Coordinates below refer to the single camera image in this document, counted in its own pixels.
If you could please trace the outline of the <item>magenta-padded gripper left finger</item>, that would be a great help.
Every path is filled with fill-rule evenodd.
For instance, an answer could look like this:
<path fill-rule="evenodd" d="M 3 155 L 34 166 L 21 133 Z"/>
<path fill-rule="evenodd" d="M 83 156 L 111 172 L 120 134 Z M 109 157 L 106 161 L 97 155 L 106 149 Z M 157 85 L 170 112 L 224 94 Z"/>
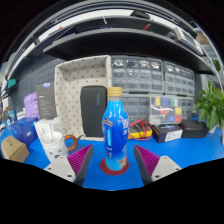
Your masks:
<path fill-rule="evenodd" d="M 59 156 L 45 168 L 45 171 L 82 186 L 92 156 L 93 146 L 88 145 L 68 157 Z"/>

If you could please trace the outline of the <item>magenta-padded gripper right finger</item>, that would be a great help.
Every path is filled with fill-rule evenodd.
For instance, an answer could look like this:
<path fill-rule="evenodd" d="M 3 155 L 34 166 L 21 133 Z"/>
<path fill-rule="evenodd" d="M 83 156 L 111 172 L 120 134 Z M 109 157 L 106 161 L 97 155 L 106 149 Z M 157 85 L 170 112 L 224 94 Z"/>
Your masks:
<path fill-rule="evenodd" d="M 144 185 L 181 170 L 181 167 L 168 156 L 159 157 L 139 145 L 134 146 L 134 157 Z"/>

